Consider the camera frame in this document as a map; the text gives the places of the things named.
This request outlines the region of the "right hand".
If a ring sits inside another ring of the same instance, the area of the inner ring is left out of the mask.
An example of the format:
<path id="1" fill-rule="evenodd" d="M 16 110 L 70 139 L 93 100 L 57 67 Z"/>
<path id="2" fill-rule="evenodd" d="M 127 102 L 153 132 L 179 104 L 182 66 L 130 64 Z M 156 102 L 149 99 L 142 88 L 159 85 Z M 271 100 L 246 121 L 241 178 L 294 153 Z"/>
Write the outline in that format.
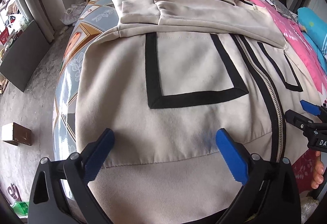
<path id="1" fill-rule="evenodd" d="M 315 165 L 313 168 L 313 179 L 311 181 L 311 188 L 317 189 L 321 183 L 324 181 L 324 164 L 321 161 L 321 153 L 320 151 L 315 152 Z"/>

